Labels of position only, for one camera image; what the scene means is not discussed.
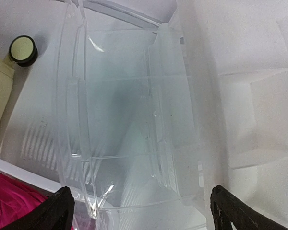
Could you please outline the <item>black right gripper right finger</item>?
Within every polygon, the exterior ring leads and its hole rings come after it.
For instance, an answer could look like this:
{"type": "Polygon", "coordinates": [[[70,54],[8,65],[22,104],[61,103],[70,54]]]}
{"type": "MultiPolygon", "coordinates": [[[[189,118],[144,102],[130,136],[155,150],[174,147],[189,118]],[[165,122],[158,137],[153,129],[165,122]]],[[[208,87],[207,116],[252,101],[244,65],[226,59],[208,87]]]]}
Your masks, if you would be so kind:
{"type": "Polygon", "coordinates": [[[221,185],[212,189],[210,208],[216,230],[286,230],[250,208],[221,185]]]}

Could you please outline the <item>magenta garment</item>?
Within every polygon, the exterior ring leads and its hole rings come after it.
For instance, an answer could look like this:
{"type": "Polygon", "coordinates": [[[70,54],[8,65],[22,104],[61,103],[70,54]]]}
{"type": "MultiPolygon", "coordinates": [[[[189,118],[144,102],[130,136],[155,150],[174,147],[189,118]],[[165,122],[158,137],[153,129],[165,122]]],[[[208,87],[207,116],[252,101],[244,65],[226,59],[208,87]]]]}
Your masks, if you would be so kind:
{"type": "Polygon", "coordinates": [[[0,229],[28,214],[47,197],[38,190],[0,174],[0,229]]]}

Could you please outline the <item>white plastic drawer organizer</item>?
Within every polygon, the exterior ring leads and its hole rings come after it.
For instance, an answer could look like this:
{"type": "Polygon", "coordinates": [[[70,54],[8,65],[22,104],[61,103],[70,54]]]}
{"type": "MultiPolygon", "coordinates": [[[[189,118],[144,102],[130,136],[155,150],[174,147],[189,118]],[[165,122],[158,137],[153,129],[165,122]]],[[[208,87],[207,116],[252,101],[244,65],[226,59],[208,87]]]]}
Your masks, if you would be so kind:
{"type": "Polygon", "coordinates": [[[288,228],[288,0],[67,0],[59,179],[77,230],[212,230],[221,185],[288,228]]]}

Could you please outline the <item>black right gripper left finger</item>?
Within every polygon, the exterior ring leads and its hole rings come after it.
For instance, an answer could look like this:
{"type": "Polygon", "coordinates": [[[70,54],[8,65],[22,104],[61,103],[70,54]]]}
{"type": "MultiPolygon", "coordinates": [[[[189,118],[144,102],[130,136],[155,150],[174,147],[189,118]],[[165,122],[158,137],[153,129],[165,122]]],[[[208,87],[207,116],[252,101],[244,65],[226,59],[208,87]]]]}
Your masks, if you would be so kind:
{"type": "Polygon", "coordinates": [[[4,230],[71,230],[75,200],[69,187],[56,191],[41,205],[3,227],[4,230]]]}

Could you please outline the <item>pale green hard-shell suitcase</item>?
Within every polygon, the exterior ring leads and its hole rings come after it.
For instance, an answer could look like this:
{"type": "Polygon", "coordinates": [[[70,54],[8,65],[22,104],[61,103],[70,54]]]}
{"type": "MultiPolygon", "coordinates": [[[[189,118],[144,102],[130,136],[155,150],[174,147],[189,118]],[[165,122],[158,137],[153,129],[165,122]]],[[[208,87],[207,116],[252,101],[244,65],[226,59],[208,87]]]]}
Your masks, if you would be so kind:
{"type": "Polygon", "coordinates": [[[27,75],[37,58],[36,43],[27,35],[13,39],[5,57],[0,58],[0,146],[18,97],[15,83],[24,81],[18,75],[27,75]]]}

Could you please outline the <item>white perforated plastic basket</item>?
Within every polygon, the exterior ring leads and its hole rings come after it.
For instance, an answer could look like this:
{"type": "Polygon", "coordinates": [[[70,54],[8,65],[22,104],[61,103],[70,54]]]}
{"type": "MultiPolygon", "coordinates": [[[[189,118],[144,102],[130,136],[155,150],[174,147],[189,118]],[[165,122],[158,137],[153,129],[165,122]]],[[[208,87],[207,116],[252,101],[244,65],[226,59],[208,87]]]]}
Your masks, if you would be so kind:
{"type": "Polygon", "coordinates": [[[24,181],[28,184],[31,184],[33,186],[36,186],[38,188],[44,189],[52,193],[56,192],[59,188],[61,188],[62,185],[66,184],[62,180],[64,179],[63,177],[64,174],[61,172],[61,168],[62,167],[59,166],[59,169],[56,170],[60,177],[60,183],[59,183],[54,180],[50,180],[46,177],[43,177],[39,174],[35,174],[23,168],[17,167],[11,163],[8,163],[0,159],[0,171],[5,172],[8,175],[11,175],[17,179],[20,179],[21,181],[24,181]]]}

